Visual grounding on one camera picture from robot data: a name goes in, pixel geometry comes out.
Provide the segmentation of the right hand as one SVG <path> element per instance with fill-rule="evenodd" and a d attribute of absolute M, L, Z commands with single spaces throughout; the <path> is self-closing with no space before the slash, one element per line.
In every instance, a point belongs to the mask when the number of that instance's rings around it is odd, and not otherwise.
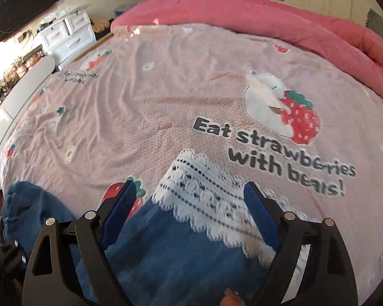
<path fill-rule="evenodd" d="M 224 297 L 221 300 L 220 306 L 245 306 L 245 302 L 239 297 L 238 293 L 227 288 L 224 291 Z"/>

